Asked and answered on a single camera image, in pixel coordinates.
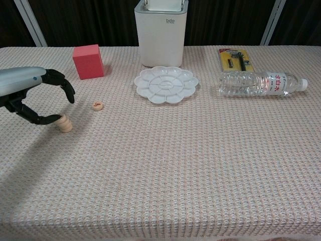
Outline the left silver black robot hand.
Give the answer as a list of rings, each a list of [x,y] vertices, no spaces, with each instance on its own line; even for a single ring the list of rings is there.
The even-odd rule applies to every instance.
[[[36,125],[55,123],[62,115],[39,116],[22,102],[30,89],[42,83],[60,86],[68,101],[74,103],[75,90],[61,72],[42,67],[15,67],[0,70],[0,107]]]

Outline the black pleated curtain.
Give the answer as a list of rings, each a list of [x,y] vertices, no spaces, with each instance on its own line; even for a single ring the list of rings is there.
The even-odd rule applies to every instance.
[[[137,46],[139,0],[28,0],[50,47]],[[188,0],[185,45],[259,45],[275,0]],[[0,0],[0,48],[35,45],[14,0]],[[321,46],[321,0],[286,0],[270,45]]]

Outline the aluminium frame post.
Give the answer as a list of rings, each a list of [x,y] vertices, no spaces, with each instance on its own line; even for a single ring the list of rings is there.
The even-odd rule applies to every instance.
[[[270,40],[273,36],[274,30],[275,30],[278,20],[281,16],[281,13],[283,11],[286,1],[287,0],[275,0],[274,6],[273,6],[272,11],[270,13],[269,20],[268,20],[266,27],[265,27],[265,31],[264,31],[263,36],[261,38],[260,46],[268,46],[269,45]]]
[[[14,0],[18,11],[37,47],[47,47],[47,42],[28,0]]]

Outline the beige woven tablecloth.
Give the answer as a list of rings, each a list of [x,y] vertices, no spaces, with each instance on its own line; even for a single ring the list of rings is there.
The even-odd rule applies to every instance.
[[[199,80],[178,104],[136,93],[136,47],[102,47],[103,78],[80,80],[72,48],[0,48],[0,69],[64,73],[25,104],[66,114],[69,133],[0,108],[0,240],[321,241],[321,47],[248,46],[256,71],[308,80],[287,98],[224,98],[219,47],[184,49]],[[92,105],[101,101],[102,110]]]

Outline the red cube block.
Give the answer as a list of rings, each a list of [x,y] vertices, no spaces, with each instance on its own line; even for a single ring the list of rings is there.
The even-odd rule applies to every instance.
[[[98,44],[75,47],[72,58],[81,80],[104,76]]]

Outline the white flower paint palette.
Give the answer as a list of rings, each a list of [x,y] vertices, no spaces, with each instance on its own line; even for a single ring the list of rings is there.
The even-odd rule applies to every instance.
[[[154,104],[175,104],[193,95],[199,81],[191,71],[156,66],[141,71],[134,84],[136,92]]]

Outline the clear plastic water bottle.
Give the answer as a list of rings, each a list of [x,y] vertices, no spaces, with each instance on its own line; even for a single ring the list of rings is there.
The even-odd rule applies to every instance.
[[[285,72],[224,72],[218,82],[220,94],[234,97],[288,96],[307,87],[307,79]]]

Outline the white lidded desktop bin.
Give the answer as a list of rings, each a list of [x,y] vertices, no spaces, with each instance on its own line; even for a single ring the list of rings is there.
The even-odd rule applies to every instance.
[[[188,5],[189,0],[138,2],[134,14],[143,66],[181,66]]]

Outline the razor in yellow blister pack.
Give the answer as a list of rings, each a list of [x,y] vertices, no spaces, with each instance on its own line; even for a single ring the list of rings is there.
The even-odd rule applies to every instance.
[[[254,72],[254,68],[250,61],[246,50],[225,48],[219,49],[219,57],[222,70],[228,71],[247,71]]]

